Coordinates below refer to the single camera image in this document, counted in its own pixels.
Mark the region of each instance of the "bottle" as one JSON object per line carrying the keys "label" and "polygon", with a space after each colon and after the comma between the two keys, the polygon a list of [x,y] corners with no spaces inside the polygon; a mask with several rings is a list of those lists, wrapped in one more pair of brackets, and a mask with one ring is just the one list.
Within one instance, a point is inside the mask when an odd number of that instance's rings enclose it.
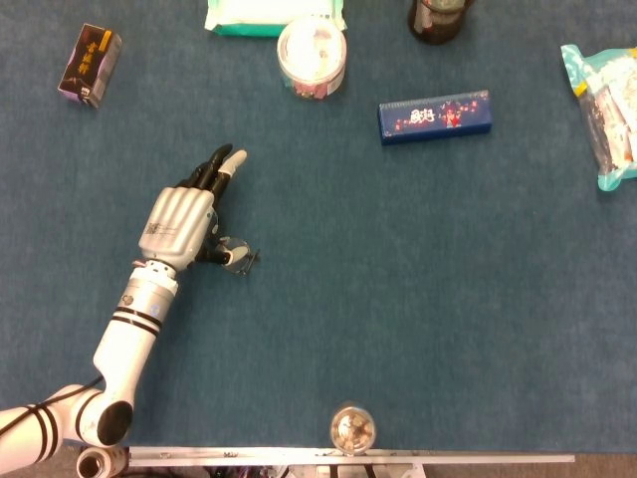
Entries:
{"label": "bottle", "polygon": [[460,31],[474,0],[414,0],[407,19],[418,38],[433,45],[452,40]]}

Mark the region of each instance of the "robotic arm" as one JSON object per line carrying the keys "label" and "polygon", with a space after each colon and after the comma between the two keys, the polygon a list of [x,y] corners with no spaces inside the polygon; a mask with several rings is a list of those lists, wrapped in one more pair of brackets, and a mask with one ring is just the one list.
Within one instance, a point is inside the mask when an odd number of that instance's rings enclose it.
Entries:
{"label": "robotic arm", "polygon": [[220,264],[247,274],[257,254],[217,232],[215,207],[247,157],[231,144],[217,149],[190,177],[164,188],[139,239],[144,261],[135,261],[93,362],[102,381],[68,385],[48,400],[0,412],[0,475],[53,456],[63,439],[111,447],[127,434],[134,395],[150,349],[177,293],[176,275],[193,262]]}

